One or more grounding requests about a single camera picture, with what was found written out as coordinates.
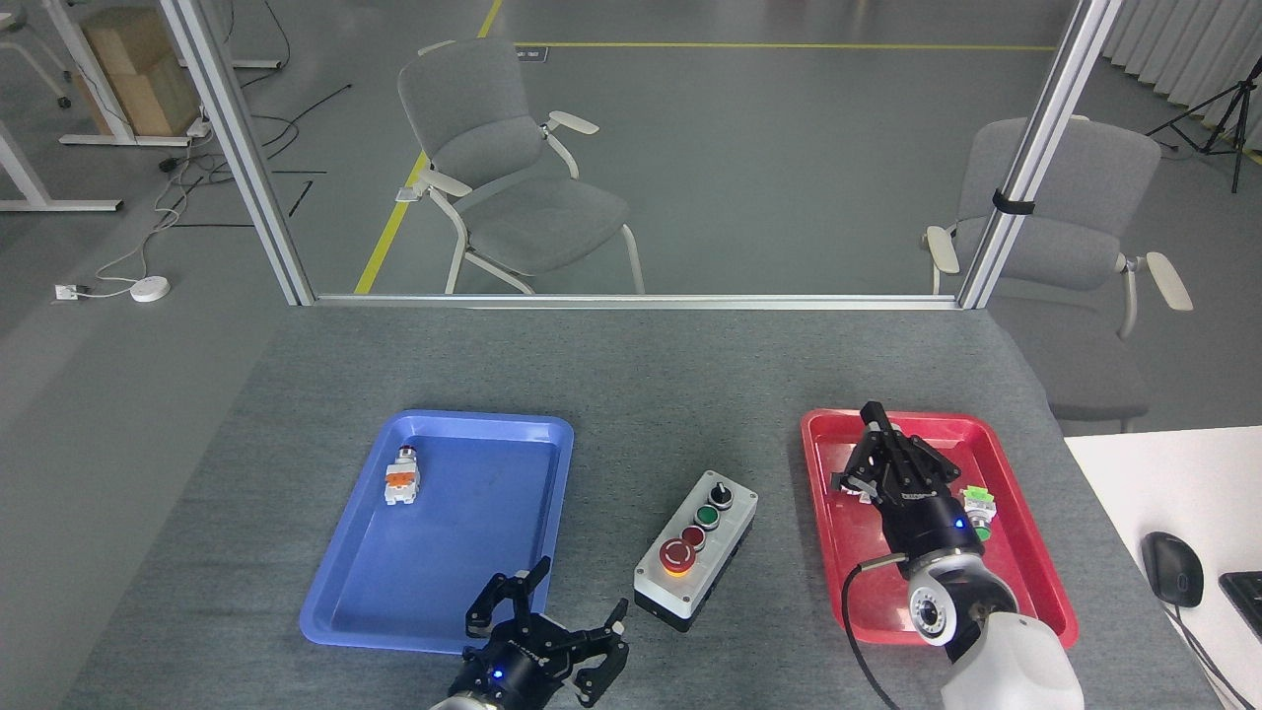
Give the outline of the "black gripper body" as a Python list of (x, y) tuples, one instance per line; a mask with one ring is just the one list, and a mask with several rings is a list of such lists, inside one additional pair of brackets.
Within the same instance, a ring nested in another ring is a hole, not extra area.
[(882, 521), (883, 538), (888, 552), (904, 554), (897, 562), (899, 571), (909, 571), (924, 557), (938, 557), (960, 549), (964, 554), (979, 554), (976, 528), (965, 522), (960, 499), (952, 496), (924, 496), (920, 499), (897, 499), (882, 496), (876, 502)]
[(572, 672), (568, 658), (536, 655), (515, 641), (467, 647), (445, 707), (544, 709)]

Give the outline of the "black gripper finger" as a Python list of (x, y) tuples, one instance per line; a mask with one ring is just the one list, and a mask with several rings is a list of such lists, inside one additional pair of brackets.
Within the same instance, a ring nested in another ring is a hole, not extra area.
[[(867, 401), (859, 410), (866, 428), (878, 422), (888, 428), (888, 415), (880, 401)], [(928, 444), (917, 435), (907, 436), (896, 428), (895, 472), (888, 482), (895, 486), (892, 496), (952, 496), (949, 486), (960, 477), (960, 467)]]
[(570, 681), (582, 707), (594, 707), (627, 665), (623, 619), (628, 605), (628, 599), (618, 599), (603, 626), (572, 632), (567, 641)]
[(830, 486), (837, 491), (867, 494), (870, 503), (888, 507), (895, 491), (888, 482), (895, 472), (895, 433), (896, 424), (888, 424), (888, 428), (880, 428), (878, 422), (867, 424), (843, 470), (832, 473)]
[[(548, 576), (551, 561), (545, 554), (530, 571), (522, 570), (514, 576), (495, 574), (464, 613), (464, 634), (469, 638), (488, 638), (492, 643), (502, 644), (509, 641), (525, 644), (541, 644), (549, 641), (554, 624), (544, 615), (533, 614), (530, 599), (533, 590)], [(512, 602), (512, 619), (492, 629), (493, 610), (505, 599)]]

